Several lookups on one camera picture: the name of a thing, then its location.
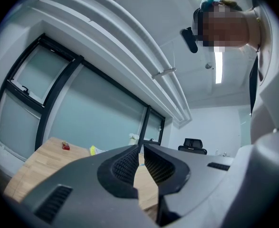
ventilation grille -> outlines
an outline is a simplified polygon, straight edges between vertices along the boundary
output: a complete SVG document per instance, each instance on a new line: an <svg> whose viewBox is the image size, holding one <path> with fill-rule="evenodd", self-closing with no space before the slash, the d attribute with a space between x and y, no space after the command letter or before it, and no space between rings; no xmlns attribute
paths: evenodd
<svg viewBox="0 0 279 228"><path fill-rule="evenodd" d="M38 208L35 215L50 224L71 191L69 187L58 186Z"/></svg>
<svg viewBox="0 0 279 228"><path fill-rule="evenodd" d="M229 167L230 167L229 165L223 165L223 164L218 164L218 163L214 163L214 162L209 163L207 166L215 168L215 169L223 170L223 171L229 170Z"/></svg>
<svg viewBox="0 0 279 228"><path fill-rule="evenodd" d="M157 185L174 174L174 165L148 148L144 149L144 164Z"/></svg>
<svg viewBox="0 0 279 228"><path fill-rule="evenodd" d="M138 149L136 148L117 160L112 167L112 172L119 180L133 185L138 165Z"/></svg>

office chair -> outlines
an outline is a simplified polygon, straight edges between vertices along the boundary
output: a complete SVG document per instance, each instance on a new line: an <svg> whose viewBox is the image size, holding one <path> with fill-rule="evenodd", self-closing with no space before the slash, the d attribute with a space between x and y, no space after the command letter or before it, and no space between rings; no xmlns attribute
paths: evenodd
<svg viewBox="0 0 279 228"><path fill-rule="evenodd" d="M200 139L185 139L183 145L178 146L178 150L196 154L207 154L207 150L202 148Z"/></svg>

small red object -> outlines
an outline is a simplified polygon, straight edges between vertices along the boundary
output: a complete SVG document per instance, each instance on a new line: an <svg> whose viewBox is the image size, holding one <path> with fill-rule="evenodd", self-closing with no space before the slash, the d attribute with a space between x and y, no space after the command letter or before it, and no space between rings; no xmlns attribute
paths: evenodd
<svg viewBox="0 0 279 228"><path fill-rule="evenodd" d="M63 150L69 150L69 144L67 142L62 142L62 149Z"/></svg>

